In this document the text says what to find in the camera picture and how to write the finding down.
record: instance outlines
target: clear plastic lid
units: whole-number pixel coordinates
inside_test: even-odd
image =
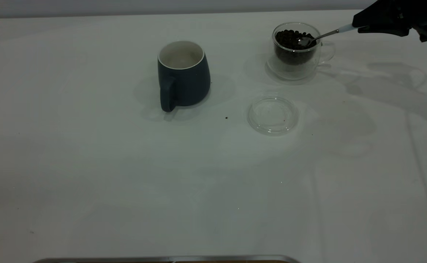
[[[298,123],[298,109],[280,94],[264,94],[250,105],[247,121],[267,135],[288,133]]]

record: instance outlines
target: glass cup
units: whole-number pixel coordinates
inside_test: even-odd
[[[270,57],[267,60],[267,66],[277,74],[277,76],[286,80],[302,80],[312,76],[317,66],[328,62],[335,54],[335,46],[330,42],[321,42],[317,40],[316,45],[303,50],[294,50],[286,48],[279,44],[276,35],[280,31],[294,30],[300,33],[306,32],[313,37],[321,35],[315,27],[299,22],[283,23],[275,28],[272,34],[272,44]]]

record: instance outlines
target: mug handle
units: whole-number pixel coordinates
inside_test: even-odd
[[[321,45],[322,45],[322,51],[324,52],[321,51],[321,58],[319,60],[319,64],[324,64],[329,62],[329,60],[331,60],[334,57],[335,44],[330,41],[322,41]]]
[[[175,78],[167,77],[160,82],[160,103],[162,110],[165,112],[172,112],[175,108],[174,91],[175,91]]]

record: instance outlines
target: white table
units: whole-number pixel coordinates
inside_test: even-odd
[[[427,43],[339,34],[312,81],[265,71],[276,25],[325,32],[355,13],[0,20],[0,263],[427,263]],[[211,92],[164,114],[156,56],[180,39],[205,49]],[[244,118],[271,90],[301,112],[281,137]]]

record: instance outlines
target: metal spoon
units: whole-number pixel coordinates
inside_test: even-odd
[[[329,35],[334,35],[334,34],[337,34],[337,33],[344,33],[344,32],[350,31],[350,30],[354,30],[354,29],[357,29],[357,28],[353,27],[352,24],[350,24],[350,25],[346,25],[346,26],[340,27],[337,30],[331,31],[331,32],[329,32],[327,34],[320,35],[320,36],[315,37],[315,38],[311,38],[311,37],[300,37],[300,39],[298,40],[298,44],[301,45],[301,46],[306,47],[306,46],[309,46],[309,44],[311,44],[312,42],[314,42],[314,40],[318,40],[318,39],[321,39],[323,37],[328,37]]]

